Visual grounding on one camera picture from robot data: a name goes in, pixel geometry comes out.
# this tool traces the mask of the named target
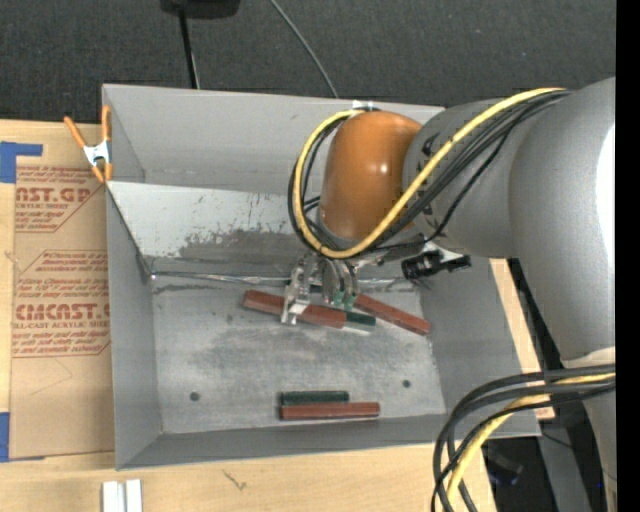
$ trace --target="wooden surface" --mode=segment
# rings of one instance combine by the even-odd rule
[[[513,282],[513,274],[509,270],[509,264],[506,260],[491,260],[491,269],[496,280],[500,300],[502,300],[502,305],[504,306],[507,323],[509,324],[509,330],[513,337],[522,371],[524,373],[539,372],[540,361],[533,347],[531,332],[522,311],[518,290]],[[555,417],[552,407],[536,409],[535,414],[539,420],[550,420]]]
[[[0,139],[38,140],[47,134],[52,143],[45,156],[59,161],[56,137],[67,137],[59,124],[3,122]],[[81,126],[90,144],[98,141],[99,127]],[[13,187],[0,189],[0,248],[2,279],[0,297],[11,290],[6,276],[6,254],[12,230],[4,219],[13,207]],[[527,371],[539,368],[517,292],[506,262],[492,262],[507,320],[518,356]],[[7,319],[10,304],[0,307]],[[3,323],[0,331],[0,411],[8,393],[10,336]],[[289,458],[218,462],[116,472],[111,452],[48,457],[41,460],[0,464],[0,509],[21,511],[98,511],[100,485],[108,480],[143,481],[145,512],[154,511],[425,511],[431,497],[432,445],[344,452]],[[486,469],[477,457],[466,482],[483,512],[495,510]]]
[[[0,183],[0,412],[9,410],[15,194],[15,185]]]

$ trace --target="cable bundle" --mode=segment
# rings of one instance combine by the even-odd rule
[[[477,510],[462,476],[482,443],[514,413],[609,393],[615,390],[615,375],[615,365],[536,372],[498,379],[470,392],[455,407],[436,440],[433,454],[435,489],[431,499],[432,512],[436,511],[438,499],[443,510],[453,511],[451,501],[456,490],[460,491],[468,510]],[[456,448],[455,428],[458,423],[479,409],[506,400],[512,402],[472,428]],[[443,468],[445,445],[449,460]]]
[[[330,238],[322,233],[308,216],[309,212],[318,205],[319,197],[308,201],[305,199],[311,166],[319,146],[343,121],[359,114],[361,110],[352,109],[338,112],[323,121],[314,130],[298,157],[289,183],[288,199],[291,224],[307,247],[331,259],[348,259],[398,247],[422,245],[425,241],[393,246],[385,246],[383,244],[409,225],[417,215],[421,214],[430,202],[472,161],[494,146],[491,154],[465,185],[430,239],[439,236],[460,201],[496,158],[511,131],[526,119],[548,108],[567,94],[569,94],[567,91],[556,88],[536,89],[517,94],[490,106],[465,124],[431,156],[386,217],[364,240],[344,250],[337,249]],[[451,157],[449,153],[458,147],[462,147],[463,150]],[[436,168],[442,169],[440,176],[428,185],[425,193],[419,199],[411,203],[418,190],[424,186],[427,178]]]

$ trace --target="black cable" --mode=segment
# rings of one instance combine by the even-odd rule
[[[316,57],[316,54],[313,52],[313,50],[311,49],[311,46],[309,46],[309,43],[307,43],[305,38],[302,36],[300,31],[298,30],[298,27],[296,27],[296,25],[293,23],[293,21],[291,21],[289,16],[287,16],[287,14],[284,12],[282,7],[280,7],[280,5],[276,2],[276,0],[269,0],[269,1],[271,2],[271,5],[273,5],[273,7],[276,9],[276,11],[278,11],[278,14],[280,14],[280,16],[285,21],[285,23],[289,26],[289,28],[296,35],[298,40],[302,43],[302,46],[304,46],[304,49],[307,51],[307,53],[309,54],[309,56],[311,57],[311,59],[315,63],[316,67],[318,68],[318,70],[322,74],[322,77],[324,78],[324,81],[329,86],[329,89],[331,89],[331,93],[333,94],[333,96],[335,98],[340,98],[340,96],[338,96],[338,91],[336,91],[336,88],[333,86],[333,83],[331,82],[331,79],[329,78],[329,75],[327,74],[327,72],[325,71],[324,67],[320,63],[320,59],[318,59],[318,57]]]
[[[180,32],[182,33],[182,44],[184,46],[184,54],[187,58],[187,67],[189,68],[189,82],[192,89],[200,89],[200,79],[196,70],[196,59],[191,50],[191,39],[189,38],[189,26],[187,25],[187,16],[183,9],[178,11],[178,19],[180,20]]]
[[[602,373],[602,368],[599,368],[598,371],[594,372],[593,370],[589,371],[590,375],[593,375],[594,373]],[[557,372],[554,372],[555,378],[567,378],[568,376],[576,376],[576,372],[571,372],[571,374],[565,374],[564,376],[562,375],[564,373],[564,370],[559,370]],[[489,383],[485,386],[483,386],[483,388],[485,388],[486,390],[490,390],[491,388],[494,387],[494,385],[500,385],[500,382],[510,382],[513,383],[515,381],[517,381],[517,378],[520,376],[515,376],[515,377],[508,377],[506,379],[500,379],[499,381],[494,381],[493,383]],[[548,394],[548,393],[559,393],[559,394],[567,394],[567,393],[577,393],[577,392],[583,392],[583,393],[591,393],[592,391],[598,391],[599,389],[605,387],[606,384],[603,383],[582,383],[582,384],[564,384],[564,385],[543,385],[543,386],[535,386],[535,387],[527,387],[527,388],[517,388],[517,389],[512,389],[512,390],[508,390],[506,392],[500,392],[500,393],[495,393],[493,395],[489,395],[488,397],[481,397],[481,398],[469,398],[470,395],[475,395],[476,397],[478,396],[478,393],[480,392],[481,388],[478,388],[477,390],[474,390],[472,393],[470,393],[469,395],[467,395],[468,400],[471,401],[467,401],[466,403],[462,403],[465,399],[463,399],[461,401],[461,403],[459,403],[456,408],[454,409],[454,411],[451,414],[451,417],[449,419],[449,421],[447,422],[447,424],[445,425],[445,427],[443,427],[440,435],[438,436],[438,439],[436,441],[435,444],[435,448],[434,448],[434,458],[433,458],[433,471],[434,471],[434,477],[436,478],[436,481],[440,481],[440,480],[444,480],[444,477],[446,477],[446,474],[448,473],[443,473],[440,471],[440,461],[442,458],[442,451],[444,449],[443,445],[444,445],[444,438],[446,436],[447,438],[447,446],[449,448],[449,453],[450,453],[450,462],[449,465],[447,467],[453,467],[453,465],[456,463],[457,461],[457,457],[455,456],[455,436],[454,436],[454,428],[455,425],[460,422],[464,417],[466,417],[468,414],[470,414],[471,412],[473,412],[474,410],[477,410],[479,408],[485,407],[487,405],[491,405],[493,403],[497,403],[497,402],[502,402],[506,399],[511,399],[511,398],[521,398],[523,396],[532,396],[532,395],[537,395],[537,394]],[[500,415],[504,415],[504,414],[509,414],[512,412],[518,412],[519,410],[526,410],[528,406],[523,406],[523,408],[514,408],[508,411],[502,411],[500,413],[497,413],[497,415],[494,415],[495,417],[500,417]],[[458,452],[461,453],[463,449],[463,446],[461,445],[458,448]]]
[[[560,439],[556,439],[555,437],[550,436],[550,435],[549,435],[549,434],[547,434],[546,432],[543,432],[543,433],[542,433],[542,436],[543,436],[545,439],[548,439],[549,441],[553,441],[554,443],[559,444],[560,446],[564,446],[565,448],[573,449],[573,446],[571,446],[569,443],[565,443],[564,441],[561,441]]]
[[[381,246],[384,242],[395,236],[404,229],[413,219],[422,213],[425,207],[433,201],[446,188],[449,183],[457,177],[466,166],[486,151],[491,144],[495,143],[500,137],[510,133],[519,123],[537,115],[542,110],[548,108],[561,97],[570,94],[567,91],[557,91],[548,93],[537,98],[533,98],[528,102],[523,102],[514,107],[514,109],[504,112],[497,117],[496,121],[479,131],[469,141],[465,142],[465,150],[453,158],[447,158],[446,161],[439,165],[445,165],[445,170],[432,184],[429,185],[424,195],[414,202],[402,215],[400,219],[391,225],[385,232],[372,244],[371,251]]]
[[[489,382],[475,390],[472,390],[470,393],[468,393],[465,397],[462,398],[462,400],[460,400],[460,402],[456,405],[456,407],[454,408],[454,410],[451,413],[451,418],[454,420],[454,425],[455,422],[457,422],[458,420],[455,419],[457,416],[461,415],[461,410],[464,409],[465,406],[467,406],[467,404],[472,403],[474,400],[478,399],[479,397],[482,397],[482,395],[486,394],[486,393],[490,393],[492,391],[496,391],[497,389],[501,389],[504,387],[509,387],[509,386],[514,386],[514,385],[518,385],[518,384],[526,384],[526,383],[530,383],[530,382],[535,382],[535,381],[539,381],[539,380],[543,380],[546,379],[548,381],[552,381],[553,379],[561,379],[561,378],[568,378],[568,377],[575,377],[575,376],[584,376],[584,375],[594,375],[594,374],[601,374],[601,373],[609,373],[615,371],[615,365],[599,365],[597,367],[590,367],[590,368],[575,368],[575,369],[562,369],[562,370],[555,370],[555,371],[549,371],[546,373],[542,373],[542,372],[535,372],[535,373],[529,373],[529,374],[523,374],[523,375],[514,375],[514,376],[510,376],[510,377],[505,377],[502,379],[497,379],[495,381]],[[517,397],[519,396],[523,396],[524,393],[520,393],[517,390],[512,390],[512,392],[515,391],[515,394]],[[489,395],[488,397],[484,397],[484,401],[485,403],[477,403],[476,406],[480,406],[483,407],[484,405],[489,405],[491,402],[493,401],[502,401],[500,400],[500,398],[502,399],[507,399],[507,398],[513,398],[513,396],[505,396],[504,394],[502,396],[496,396],[496,395]],[[445,425],[445,427],[443,428],[443,432],[447,429],[447,425]],[[449,442],[451,443],[451,445],[453,445],[453,438],[450,436]],[[436,452],[434,452],[434,466],[436,464],[436,458],[441,458],[441,451],[439,452],[439,455],[436,456],[437,450],[438,449],[442,449],[441,447],[438,446],[438,443],[436,443]],[[451,452],[452,452],[452,448],[451,446],[449,446],[449,454],[451,456]],[[434,475],[437,473],[437,470],[434,467]],[[464,482],[461,482],[460,487],[460,492],[462,494],[462,497],[465,501],[465,503],[467,504],[468,508],[470,510],[474,510],[472,501],[471,501],[471,497],[469,496],[469,493],[466,489],[466,486],[464,485]]]
[[[599,395],[602,395],[602,394],[609,393],[609,392],[613,391],[615,389],[615,386],[616,386],[615,382],[610,383],[610,384],[604,384],[604,385],[601,384],[600,386],[597,386],[595,389],[587,390],[587,391],[581,392],[579,394],[570,393],[569,396],[560,396],[560,397],[552,396],[552,397],[549,398],[549,400],[546,400],[545,402],[542,402],[542,403],[527,404],[527,405],[523,405],[523,406],[520,406],[520,407],[514,407],[512,409],[505,409],[505,410],[499,411],[499,412],[489,416],[488,418],[486,418],[484,421],[482,421],[478,425],[476,425],[469,432],[469,434],[467,434],[467,436],[464,438],[464,440],[462,441],[462,443],[460,444],[460,446],[456,450],[455,454],[451,457],[451,459],[449,460],[447,466],[445,466],[445,468],[443,470],[440,470],[440,468],[438,467],[438,463],[440,462],[440,459],[441,459],[441,456],[442,456],[442,452],[440,451],[440,453],[439,453],[439,457],[440,458],[438,459],[438,461],[436,461],[436,453],[434,451],[434,477],[436,479],[436,487],[434,489],[434,493],[433,493],[432,499],[431,499],[431,510],[435,511],[435,500],[436,500],[436,495],[437,495],[440,498],[440,502],[443,505],[444,510],[453,511],[453,508],[451,508],[451,504],[450,504],[450,502],[449,502],[449,500],[448,500],[448,498],[446,496],[446,490],[444,489],[444,479],[453,470],[453,468],[457,464],[458,460],[460,459],[461,455],[464,453],[464,450],[471,443],[471,441],[473,441],[473,439],[476,436],[476,434],[480,430],[482,430],[487,424],[489,424],[493,420],[495,420],[497,418],[500,418],[502,416],[505,416],[507,414],[514,414],[514,413],[522,412],[522,411],[540,409],[540,408],[549,407],[549,406],[553,406],[553,405],[558,405],[558,404],[561,404],[561,403],[575,401],[575,400],[581,400],[582,401],[582,400],[586,400],[588,398],[594,398],[596,396],[599,396]]]

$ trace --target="white plastic piece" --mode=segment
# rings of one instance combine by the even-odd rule
[[[126,512],[142,512],[142,481],[127,480],[125,492],[127,495]]]
[[[142,481],[104,482],[102,512],[142,512]]]

